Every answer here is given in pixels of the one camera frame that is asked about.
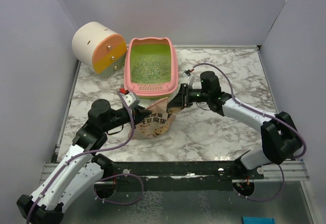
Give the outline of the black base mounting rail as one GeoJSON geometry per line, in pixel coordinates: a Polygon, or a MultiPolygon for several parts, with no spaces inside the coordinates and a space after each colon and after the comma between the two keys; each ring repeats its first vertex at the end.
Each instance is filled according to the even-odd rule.
{"type": "Polygon", "coordinates": [[[234,180],[263,179],[258,168],[242,169],[237,161],[115,162],[99,154],[91,160],[104,171],[101,190],[144,191],[231,191],[234,180]]]}

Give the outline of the pink green litter box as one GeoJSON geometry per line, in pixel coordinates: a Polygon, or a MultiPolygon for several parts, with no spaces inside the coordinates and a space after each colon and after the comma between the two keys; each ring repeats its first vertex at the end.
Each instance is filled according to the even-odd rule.
{"type": "Polygon", "coordinates": [[[140,98],[170,96],[178,87],[176,49],[167,37],[131,40],[124,67],[124,88],[140,98]]]}

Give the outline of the cream orange cylindrical container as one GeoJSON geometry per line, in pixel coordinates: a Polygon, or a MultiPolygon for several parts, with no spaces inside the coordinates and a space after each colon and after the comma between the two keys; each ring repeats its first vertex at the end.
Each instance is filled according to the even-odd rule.
{"type": "Polygon", "coordinates": [[[93,21],[76,31],[72,38],[72,52],[98,76],[108,78],[122,68],[127,45],[123,36],[93,21]]]}

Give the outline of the blue object at bottom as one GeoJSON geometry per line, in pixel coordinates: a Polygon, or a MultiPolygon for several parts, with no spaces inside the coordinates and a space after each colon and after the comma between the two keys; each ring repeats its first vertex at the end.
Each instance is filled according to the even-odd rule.
{"type": "Polygon", "coordinates": [[[273,218],[266,217],[242,217],[243,224],[275,224],[275,220],[273,218]]]}

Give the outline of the green litter granules pile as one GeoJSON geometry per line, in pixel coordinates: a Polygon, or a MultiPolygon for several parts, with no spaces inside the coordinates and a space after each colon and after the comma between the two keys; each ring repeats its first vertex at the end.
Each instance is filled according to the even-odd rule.
{"type": "Polygon", "coordinates": [[[166,83],[171,80],[171,58],[166,55],[141,55],[130,62],[131,82],[166,83]]]}

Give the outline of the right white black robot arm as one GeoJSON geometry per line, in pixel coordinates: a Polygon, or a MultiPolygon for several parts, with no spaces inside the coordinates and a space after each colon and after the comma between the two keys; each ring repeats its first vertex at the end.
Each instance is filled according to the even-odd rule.
{"type": "Polygon", "coordinates": [[[168,103],[168,111],[174,114],[194,103],[204,102],[212,112],[260,132],[261,147],[249,150],[234,162],[234,173],[238,178],[245,179],[258,166],[281,164],[303,146],[288,113],[267,113],[235,101],[231,94],[222,91],[219,78],[212,71],[201,73],[200,80],[199,89],[194,89],[190,83],[182,83],[177,95],[168,103]]]}

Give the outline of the beige cat litter bag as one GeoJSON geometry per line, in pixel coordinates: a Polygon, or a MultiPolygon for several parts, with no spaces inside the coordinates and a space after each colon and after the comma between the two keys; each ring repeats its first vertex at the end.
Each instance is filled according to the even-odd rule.
{"type": "Polygon", "coordinates": [[[136,125],[132,139],[153,139],[166,133],[176,116],[167,111],[168,98],[161,98],[150,104],[146,110],[151,114],[136,125]]]}

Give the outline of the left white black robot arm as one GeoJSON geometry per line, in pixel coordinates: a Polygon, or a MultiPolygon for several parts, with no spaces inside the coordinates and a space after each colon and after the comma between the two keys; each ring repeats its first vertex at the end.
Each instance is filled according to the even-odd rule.
{"type": "Polygon", "coordinates": [[[89,185],[112,176],[113,161],[103,155],[101,148],[107,141],[107,132],[127,123],[135,129],[151,115],[150,110],[138,105],[137,99],[120,99],[123,107],[118,110],[112,109],[105,99],[94,101],[64,159],[33,193],[17,200],[26,223],[60,223],[68,206],[89,185]]]}

